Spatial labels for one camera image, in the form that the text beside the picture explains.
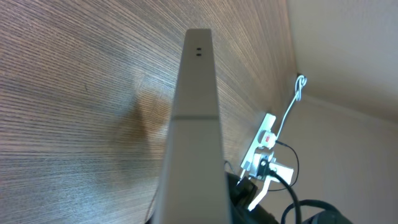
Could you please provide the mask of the smartphone with teal screen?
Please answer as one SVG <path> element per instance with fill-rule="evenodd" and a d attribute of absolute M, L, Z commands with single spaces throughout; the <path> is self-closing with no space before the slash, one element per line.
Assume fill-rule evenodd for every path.
<path fill-rule="evenodd" d="M 231 223 L 210 29 L 185 33 L 153 223 Z"/>

